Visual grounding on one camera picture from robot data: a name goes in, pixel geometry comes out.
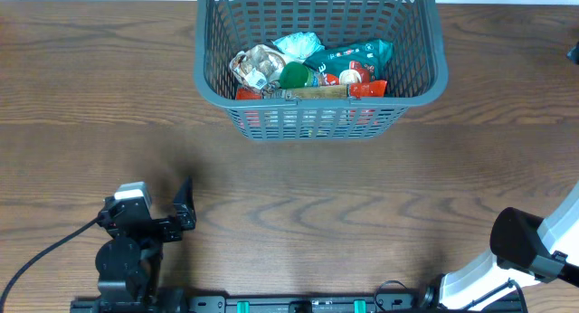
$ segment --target green snack bag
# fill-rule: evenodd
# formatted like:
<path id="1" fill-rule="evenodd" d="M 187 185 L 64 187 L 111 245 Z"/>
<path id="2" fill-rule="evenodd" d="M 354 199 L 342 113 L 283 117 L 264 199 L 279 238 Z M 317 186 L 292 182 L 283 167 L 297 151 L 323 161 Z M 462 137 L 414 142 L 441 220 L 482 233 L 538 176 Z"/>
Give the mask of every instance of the green snack bag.
<path id="1" fill-rule="evenodd" d="M 325 85 L 372 82 L 386 80 L 392 53 L 392 43 L 374 39 L 315 52 L 303 64 L 324 73 Z"/>

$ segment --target crumpled plastic wrapper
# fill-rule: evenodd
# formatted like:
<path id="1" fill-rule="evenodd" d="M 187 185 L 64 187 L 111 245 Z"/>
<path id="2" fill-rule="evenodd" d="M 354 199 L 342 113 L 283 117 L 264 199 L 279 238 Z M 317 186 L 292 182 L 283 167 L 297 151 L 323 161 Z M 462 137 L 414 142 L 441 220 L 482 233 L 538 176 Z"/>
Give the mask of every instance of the crumpled plastic wrapper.
<path id="1" fill-rule="evenodd" d="M 273 44 L 284 54 L 301 60 L 325 49 L 316 33 L 293 33 L 279 38 Z"/>
<path id="2" fill-rule="evenodd" d="M 260 44 L 238 52 L 229 62 L 229 69 L 243 86 L 267 97 L 280 87 L 280 74 L 289 62 L 303 61 Z"/>

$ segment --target wooden table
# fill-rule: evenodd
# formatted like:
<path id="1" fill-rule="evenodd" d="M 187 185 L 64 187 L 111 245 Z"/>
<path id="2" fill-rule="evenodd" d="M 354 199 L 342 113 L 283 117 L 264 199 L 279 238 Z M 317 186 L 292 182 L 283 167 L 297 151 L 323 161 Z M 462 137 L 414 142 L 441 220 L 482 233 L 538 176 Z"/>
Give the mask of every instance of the wooden table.
<path id="1" fill-rule="evenodd" d="M 195 89 L 196 3 L 0 2 L 0 285 L 120 184 L 155 216 L 187 175 L 197 229 L 161 283 L 240 294 L 418 287 L 482 252 L 508 206 L 550 214 L 579 179 L 579 7 L 440 5 L 451 79 L 364 142 L 258 144 Z M 8 312 L 98 294 L 98 227 L 24 274 Z M 532 312 L 579 309 L 556 281 Z"/>

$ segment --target food package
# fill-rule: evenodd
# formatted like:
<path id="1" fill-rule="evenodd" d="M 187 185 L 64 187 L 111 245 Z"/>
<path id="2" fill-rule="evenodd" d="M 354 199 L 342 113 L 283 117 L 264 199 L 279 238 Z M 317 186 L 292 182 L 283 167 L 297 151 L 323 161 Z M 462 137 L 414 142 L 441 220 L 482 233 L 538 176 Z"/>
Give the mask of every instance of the food package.
<path id="1" fill-rule="evenodd" d="M 301 60 L 324 50 L 324 45 L 315 33 L 293 33 L 279 38 L 273 44 L 284 54 Z"/>
<path id="2" fill-rule="evenodd" d="M 260 93 L 256 93 L 240 85 L 237 87 L 237 91 L 235 92 L 235 100 L 270 100 L 279 98 L 279 92 L 280 90 L 275 90 L 275 92 L 272 92 L 271 94 L 261 95 Z"/>
<path id="3" fill-rule="evenodd" d="M 392 43 L 374 39 L 315 52 L 303 64 L 324 73 L 327 85 L 371 82 L 387 80 L 386 64 L 392 54 Z"/>
<path id="4" fill-rule="evenodd" d="M 285 100 L 359 100 L 364 97 L 383 97 L 386 92 L 386 84 L 386 81 L 373 81 L 348 85 L 280 89 L 273 93 L 273 98 Z"/>
<path id="5" fill-rule="evenodd" d="M 286 63 L 303 62 L 277 52 L 265 45 L 238 52 L 229 62 L 229 69 L 243 86 L 261 94 L 271 95 L 280 87 L 280 74 Z"/>

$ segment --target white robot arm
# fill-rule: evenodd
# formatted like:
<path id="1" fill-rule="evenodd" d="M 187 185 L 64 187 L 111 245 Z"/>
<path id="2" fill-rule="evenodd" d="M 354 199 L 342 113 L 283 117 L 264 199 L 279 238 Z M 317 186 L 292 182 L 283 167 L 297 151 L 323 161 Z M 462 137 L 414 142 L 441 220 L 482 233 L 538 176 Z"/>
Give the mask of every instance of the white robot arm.
<path id="1" fill-rule="evenodd" d="M 508 226 L 511 223 L 514 225 L 518 224 L 517 216 L 514 215 L 516 213 L 511 213 L 512 214 L 507 218 L 506 221 L 503 220 L 503 226 Z M 522 214 L 524 215 L 521 216 L 523 219 L 526 217 L 526 215 L 528 215 L 527 213 Z M 531 227 L 532 222 L 529 224 L 524 222 L 522 223 L 520 229 L 515 231 L 515 234 L 517 232 L 523 233 L 530 231 L 531 237 L 538 236 L 540 242 L 545 246 L 545 249 L 552 256 L 552 260 L 551 258 L 545 260 L 545 255 L 543 258 L 537 255 L 536 258 L 538 259 L 533 261 L 534 265 L 529 268 L 530 263 L 527 262 L 529 264 L 523 264 L 526 266 L 524 267 L 526 269 L 523 270 L 526 271 L 521 271 L 521 263 L 517 262 L 521 261 L 521 258 L 519 258 L 519 255 L 521 254 L 514 254 L 517 256 L 516 260 L 510 260 L 513 257 L 509 256 L 508 253 L 505 254 L 508 256 L 508 259 L 503 258 L 501 254 L 503 251 L 513 254 L 514 251 L 533 251 L 534 248 L 529 247 L 528 249 L 521 250 L 518 248 L 518 242 L 510 243 L 510 245 L 516 244 L 515 249 L 513 249 L 512 246 L 510 249 L 498 248 L 497 250 L 497 246 L 493 248 L 493 240 L 507 237 L 512 238 L 510 241 L 513 241 L 513 239 L 518 237 L 516 235 L 505 235 L 504 229 L 501 231 L 501 235 L 499 235 L 499 231 L 495 231 L 496 229 L 500 229 L 500 226 L 497 227 L 498 221 L 501 217 L 499 216 L 495 226 L 493 227 L 493 233 L 491 234 L 491 246 L 477 259 L 469 263 L 463 269 L 449 273 L 442 278 L 438 302 L 444 307 L 450 309 L 468 308 L 470 310 L 480 311 L 488 304 L 507 295 L 513 289 L 500 290 L 473 306 L 471 303 L 473 303 L 474 300 L 483 298 L 485 295 L 491 293 L 494 289 L 498 289 L 501 287 L 501 285 L 506 284 L 509 280 L 516 281 L 520 287 L 533 286 L 540 282 L 548 282 L 552 280 L 552 278 L 545 278 L 545 275 L 549 275 L 548 271 L 538 269 L 537 265 L 549 270 L 553 268 L 550 265 L 556 265 L 558 262 L 562 262 L 563 264 L 563 266 L 559 265 L 558 269 L 563 267 L 563 270 L 560 271 L 560 273 L 557 275 L 557 269 L 555 268 L 555 278 L 558 277 L 559 279 L 573 283 L 575 286 L 577 286 L 577 282 L 579 282 L 579 280 L 574 279 L 574 277 L 577 276 L 570 276 L 570 274 L 576 272 L 576 267 L 569 267 L 573 265 L 579 265 L 579 247 L 577 246 L 577 239 L 579 239 L 579 183 L 577 183 L 571 194 L 566 197 L 563 203 L 550 216 L 543 219 L 542 222 L 538 217 L 532 215 L 528 216 L 531 217 L 530 219 L 533 220 L 533 222 L 540 223 L 538 228 L 533 231 L 533 228 Z M 503 268 L 499 267 L 503 260 L 510 261 L 511 263 L 514 262 L 518 269 L 504 269 L 505 265 L 503 265 Z"/>

